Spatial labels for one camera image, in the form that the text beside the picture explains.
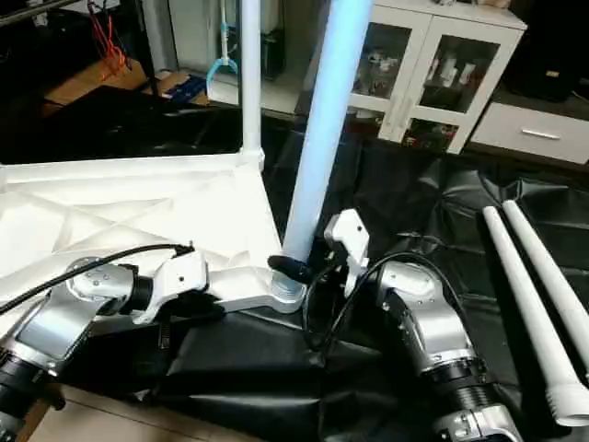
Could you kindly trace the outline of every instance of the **drawer handle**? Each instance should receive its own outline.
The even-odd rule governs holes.
[[[526,135],[537,136],[538,138],[546,138],[548,140],[560,140],[560,135],[546,134],[544,132],[533,131],[531,129],[522,129]]]

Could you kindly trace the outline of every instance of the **white cabinet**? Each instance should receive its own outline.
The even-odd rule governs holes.
[[[488,6],[376,0],[350,106],[382,113],[380,138],[459,153],[524,29]]]

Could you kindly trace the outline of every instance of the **bottle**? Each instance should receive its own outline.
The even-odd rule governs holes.
[[[373,72],[372,86],[370,87],[370,95],[376,97],[388,98],[391,89],[392,72],[391,67],[393,59],[385,58],[380,61],[378,67]]]

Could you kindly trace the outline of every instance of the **black cable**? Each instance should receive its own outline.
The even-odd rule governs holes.
[[[303,322],[303,338],[305,339],[306,346],[317,352],[321,349],[322,345],[324,344],[324,340],[326,338],[326,334],[324,333],[323,336],[317,341],[317,337],[314,332],[311,330],[311,319],[310,319],[310,300],[311,297],[315,294],[318,285],[323,281],[323,279],[337,269],[341,264],[337,261],[330,262],[321,272],[318,273],[313,281],[309,285],[308,289],[306,290],[305,298],[303,299],[303,306],[301,308],[302,313],[302,322]]]
[[[309,345],[310,349],[312,349],[314,351],[320,350],[324,358],[328,355],[331,345],[333,344],[334,339],[337,338],[337,335],[340,331],[340,327],[341,327],[343,321],[345,320],[346,315],[348,314],[348,311],[353,306],[353,304],[356,302],[356,298],[358,297],[358,294],[360,293],[363,286],[366,284],[368,279],[373,275],[373,273],[377,272],[385,263],[392,261],[392,260],[407,260],[407,262],[416,262],[416,263],[425,265],[428,268],[430,268],[431,270],[433,270],[438,275],[438,277],[442,280],[442,282],[445,284],[445,286],[448,288],[450,295],[454,299],[454,304],[456,304],[454,307],[460,309],[460,313],[463,313],[460,303],[458,302],[458,296],[457,296],[456,290],[450,284],[450,282],[446,278],[445,274],[439,269],[439,267],[437,265],[435,265],[435,263],[433,263],[430,259],[426,258],[425,256],[421,255],[420,253],[417,253],[414,251],[397,251],[397,252],[389,253],[389,254],[383,256],[382,258],[380,258],[379,260],[377,260],[374,264],[372,264],[366,270],[366,272],[364,272],[362,274],[362,276],[360,276],[354,289],[352,290],[352,292],[350,293],[350,295],[346,299],[345,303],[341,307],[340,312],[338,313],[338,316],[329,326],[329,330],[324,333],[320,342],[315,343],[312,341],[312,339],[310,340],[310,343],[312,345],[309,345],[309,342],[307,342],[307,336],[312,336],[312,334],[308,334],[310,332],[310,330],[308,328],[306,329],[306,327],[305,327],[305,326],[308,326],[308,318],[305,319],[304,324],[303,324],[304,325],[303,331],[306,336],[307,345]],[[328,272],[326,272],[328,270],[328,268],[329,268],[329,266],[326,267],[326,269],[324,269],[324,271],[319,274],[319,275],[321,275],[320,277],[318,275],[318,277],[314,280],[314,283],[317,284],[323,277],[325,277],[325,274],[328,273]],[[305,305],[307,305],[307,311],[306,311],[306,313],[304,313],[304,317],[308,313],[308,304],[310,302],[309,295],[312,296],[314,293],[315,293],[315,287],[313,286],[313,283],[312,283],[309,286],[309,289],[308,289],[307,295],[306,295],[306,299],[304,301],[304,303],[305,303],[304,308],[305,308]]]
[[[61,284],[64,281],[67,281],[74,276],[78,276],[81,273],[88,272],[90,270],[96,269],[101,265],[108,264],[109,262],[113,262],[119,260],[120,258],[124,258],[129,255],[134,255],[136,253],[143,253],[144,251],[151,251],[151,250],[175,250],[177,256],[183,255],[186,253],[190,253],[194,251],[192,246],[184,246],[182,244],[150,244],[148,246],[139,246],[134,247],[132,249],[119,251],[117,253],[113,253],[112,255],[106,256],[104,258],[99,258],[93,262],[89,262],[88,264],[82,265],[74,270],[69,272],[60,274],[49,281],[44,282],[43,284],[37,285],[36,287],[31,288],[30,290],[26,291],[22,295],[15,297],[14,299],[10,299],[2,306],[0,306],[0,315],[4,315],[14,307],[19,306],[23,302],[31,299],[35,295],[39,294],[40,292],[47,290],[49,288],[54,287],[55,285]]]

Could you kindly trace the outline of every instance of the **blue object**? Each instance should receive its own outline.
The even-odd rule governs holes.
[[[186,81],[167,90],[165,97],[175,103],[190,103],[201,93],[205,86],[202,78],[189,75]]]
[[[207,88],[207,90],[209,90],[209,88],[211,87],[211,82],[213,81],[213,76],[214,76],[215,72],[217,72],[217,70],[221,66],[229,66],[231,68],[231,70],[236,73],[236,75],[238,74],[237,63],[235,62],[235,60],[231,60],[229,58],[229,59],[227,59],[227,64],[225,64],[225,61],[222,58],[217,58],[215,60],[215,62],[213,63],[213,66],[211,66],[211,69],[209,69],[209,72],[207,72],[207,74],[206,74],[206,88]]]

